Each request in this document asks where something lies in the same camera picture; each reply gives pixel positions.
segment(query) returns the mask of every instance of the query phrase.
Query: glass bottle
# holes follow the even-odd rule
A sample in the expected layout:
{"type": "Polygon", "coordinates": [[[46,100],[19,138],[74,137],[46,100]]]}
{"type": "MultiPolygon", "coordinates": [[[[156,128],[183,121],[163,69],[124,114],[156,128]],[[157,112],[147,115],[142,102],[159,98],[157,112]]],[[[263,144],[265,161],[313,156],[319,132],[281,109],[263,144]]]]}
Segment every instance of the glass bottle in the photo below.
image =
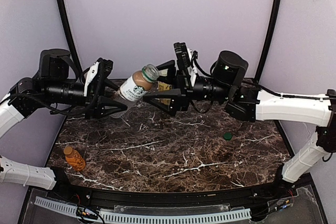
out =
{"type": "Polygon", "coordinates": [[[65,154],[66,161],[73,169],[79,172],[85,168],[86,163],[84,158],[71,146],[65,147],[63,153],[65,154]]]}
{"type": "Polygon", "coordinates": [[[120,118],[129,111],[152,88],[153,83],[159,76],[158,69],[152,64],[148,64],[142,70],[135,72],[113,96],[115,101],[125,104],[127,110],[112,114],[111,117],[120,118]]]}

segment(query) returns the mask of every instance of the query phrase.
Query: green bottle cap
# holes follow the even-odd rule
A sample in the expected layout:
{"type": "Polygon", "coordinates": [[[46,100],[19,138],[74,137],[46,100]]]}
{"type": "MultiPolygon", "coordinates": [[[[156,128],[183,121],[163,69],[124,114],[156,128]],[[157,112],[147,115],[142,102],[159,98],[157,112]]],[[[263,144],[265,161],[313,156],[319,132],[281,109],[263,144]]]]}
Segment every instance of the green bottle cap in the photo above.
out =
{"type": "Polygon", "coordinates": [[[224,139],[225,139],[226,141],[230,141],[231,138],[232,138],[232,134],[231,134],[231,133],[226,132],[226,133],[224,134],[224,139]]]}

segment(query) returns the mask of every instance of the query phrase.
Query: brown liquid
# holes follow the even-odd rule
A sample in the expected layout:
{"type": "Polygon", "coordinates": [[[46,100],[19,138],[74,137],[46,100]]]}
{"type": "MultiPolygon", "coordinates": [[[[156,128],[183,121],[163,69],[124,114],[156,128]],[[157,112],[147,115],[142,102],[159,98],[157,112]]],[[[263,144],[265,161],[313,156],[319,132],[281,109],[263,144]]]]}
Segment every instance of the brown liquid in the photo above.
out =
{"type": "Polygon", "coordinates": [[[148,82],[142,75],[141,70],[135,72],[133,75],[133,81],[135,82],[136,85],[143,87],[146,91],[149,91],[152,86],[153,83],[148,82]]]}
{"type": "Polygon", "coordinates": [[[76,150],[72,149],[70,154],[65,155],[65,159],[69,163],[69,165],[71,165],[73,169],[78,172],[83,170],[86,166],[85,160],[76,150]]]}

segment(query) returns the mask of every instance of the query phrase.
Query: white label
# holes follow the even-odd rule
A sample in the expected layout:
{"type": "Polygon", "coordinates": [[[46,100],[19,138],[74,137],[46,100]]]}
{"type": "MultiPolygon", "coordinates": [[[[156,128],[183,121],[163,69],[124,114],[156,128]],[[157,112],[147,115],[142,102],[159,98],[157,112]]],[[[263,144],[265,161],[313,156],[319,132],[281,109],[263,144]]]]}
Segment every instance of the white label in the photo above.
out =
{"type": "Polygon", "coordinates": [[[138,86],[133,81],[133,77],[127,79],[120,87],[120,93],[129,101],[139,101],[146,93],[142,86],[138,86]]]}

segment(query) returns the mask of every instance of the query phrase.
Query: marble table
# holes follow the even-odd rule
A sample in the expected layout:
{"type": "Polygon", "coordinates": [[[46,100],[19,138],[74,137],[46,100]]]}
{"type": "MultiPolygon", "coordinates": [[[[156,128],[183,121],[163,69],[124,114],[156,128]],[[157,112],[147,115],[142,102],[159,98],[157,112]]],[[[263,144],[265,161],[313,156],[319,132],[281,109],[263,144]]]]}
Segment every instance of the marble table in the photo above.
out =
{"type": "Polygon", "coordinates": [[[119,119],[68,118],[47,166],[63,167],[74,185],[163,193],[268,183],[288,159],[273,121],[241,122],[218,104],[206,114],[190,107],[170,117],[140,101],[119,119]],[[230,141],[223,138],[226,132],[233,135],[230,141]],[[65,161],[67,145],[86,160],[82,172],[65,161]]]}

